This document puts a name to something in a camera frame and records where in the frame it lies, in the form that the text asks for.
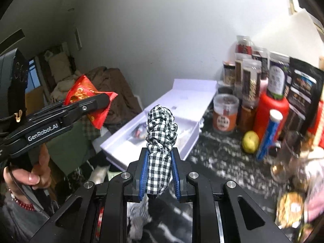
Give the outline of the person's left hand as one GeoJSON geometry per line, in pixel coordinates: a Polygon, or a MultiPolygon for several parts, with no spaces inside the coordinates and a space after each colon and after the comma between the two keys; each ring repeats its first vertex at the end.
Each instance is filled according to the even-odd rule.
{"type": "Polygon", "coordinates": [[[49,167],[50,155],[46,144],[40,146],[38,163],[36,163],[32,170],[26,170],[26,166],[18,167],[10,165],[4,169],[3,177],[11,191],[18,189],[14,183],[12,176],[18,183],[29,185],[33,190],[48,188],[52,182],[50,177],[49,167]]]}

